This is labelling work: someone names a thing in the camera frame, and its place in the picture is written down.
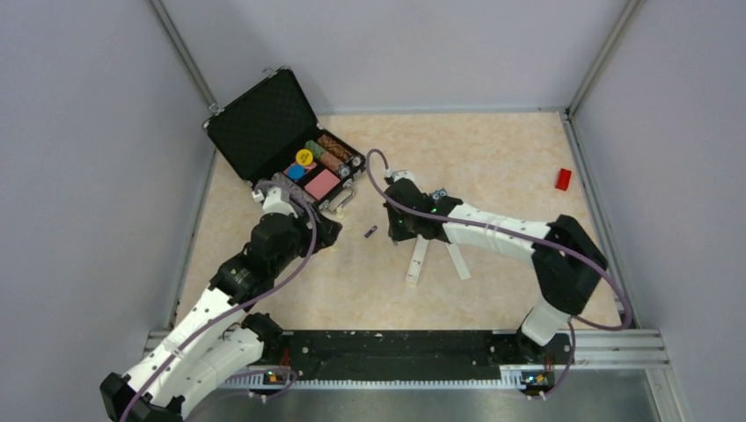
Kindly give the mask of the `blue purple battery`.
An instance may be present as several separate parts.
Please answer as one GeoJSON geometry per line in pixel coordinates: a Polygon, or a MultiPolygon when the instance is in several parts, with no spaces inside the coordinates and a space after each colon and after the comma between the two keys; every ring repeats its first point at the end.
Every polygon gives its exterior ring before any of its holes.
{"type": "Polygon", "coordinates": [[[364,237],[370,238],[377,231],[377,229],[378,229],[377,225],[372,226],[370,229],[366,231],[366,233],[364,234],[364,237]]]}

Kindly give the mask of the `white remote control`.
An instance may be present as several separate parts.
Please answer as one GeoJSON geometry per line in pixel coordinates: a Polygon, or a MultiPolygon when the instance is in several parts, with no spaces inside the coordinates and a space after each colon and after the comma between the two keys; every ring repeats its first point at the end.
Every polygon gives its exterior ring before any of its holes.
{"type": "Polygon", "coordinates": [[[413,255],[410,260],[406,273],[406,284],[416,287],[419,283],[421,270],[428,250],[429,241],[422,236],[418,236],[414,245],[413,255]]]}

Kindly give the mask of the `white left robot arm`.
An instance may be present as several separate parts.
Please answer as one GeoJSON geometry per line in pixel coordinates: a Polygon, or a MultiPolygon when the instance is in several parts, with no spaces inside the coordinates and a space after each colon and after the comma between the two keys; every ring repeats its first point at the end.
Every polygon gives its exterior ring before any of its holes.
{"type": "Polygon", "coordinates": [[[282,340],[250,327],[253,305],[296,259],[335,243],[342,225],[318,213],[262,215],[241,252],[225,261],[192,310],[138,364],[100,384],[112,421],[184,421],[241,367],[271,363],[282,340]]]}

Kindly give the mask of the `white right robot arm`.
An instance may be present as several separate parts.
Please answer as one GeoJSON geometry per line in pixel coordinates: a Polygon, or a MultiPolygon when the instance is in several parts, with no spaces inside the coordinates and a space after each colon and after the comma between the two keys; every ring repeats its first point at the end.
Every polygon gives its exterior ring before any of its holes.
{"type": "Polygon", "coordinates": [[[420,237],[493,251],[531,266],[540,297],[522,321],[518,355],[541,361],[551,339],[571,317],[580,315],[608,268],[606,257],[586,230],[569,215],[535,222],[479,210],[458,198],[422,192],[406,177],[388,177],[384,207],[393,242],[420,237]]]}

